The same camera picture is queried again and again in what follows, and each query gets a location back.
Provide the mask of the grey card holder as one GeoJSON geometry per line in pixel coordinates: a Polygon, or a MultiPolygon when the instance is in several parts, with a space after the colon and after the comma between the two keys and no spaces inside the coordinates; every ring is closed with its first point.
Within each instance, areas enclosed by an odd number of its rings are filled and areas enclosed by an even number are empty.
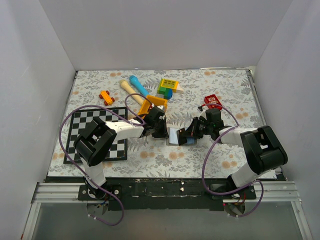
{"type": "Polygon", "coordinates": [[[168,127],[168,138],[166,139],[167,146],[195,146],[197,140],[193,137],[180,136],[180,128],[168,127]]]}

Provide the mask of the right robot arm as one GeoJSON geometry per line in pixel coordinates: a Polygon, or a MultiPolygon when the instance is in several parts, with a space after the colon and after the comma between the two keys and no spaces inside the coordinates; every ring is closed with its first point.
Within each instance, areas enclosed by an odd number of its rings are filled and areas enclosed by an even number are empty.
{"type": "Polygon", "coordinates": [[[178,144],[184,145],[187,138],[197,140],[204,135],[214,140],[213,146],[236,145],[242,147],[245,153],[246,163],[228,176],[225,187],[216,190],[219,195],[227,193],[230,198],[237,199],[257,178],[288,162],[288,155],[270,126],[242,128],[225,125],[218,108],[207,109],[194,117],[187,129],[178,130],[178,144]]]}

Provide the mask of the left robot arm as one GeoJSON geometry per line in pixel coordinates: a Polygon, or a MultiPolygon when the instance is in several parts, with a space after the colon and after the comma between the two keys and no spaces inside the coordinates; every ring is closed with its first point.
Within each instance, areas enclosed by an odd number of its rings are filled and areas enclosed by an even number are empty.
{"type": "Polygon", "coordinates": [[[106,178],[103,172],[103,160],[115,142],[129,138],[166,139],[167,132],[165,107],[152,106],[149,112],[130,121],[102,121],[94,117],[74,142],[76,152],[81,157],[85,171],[85,185],[88,194],[95,200],[106,196],[106,178]]]}

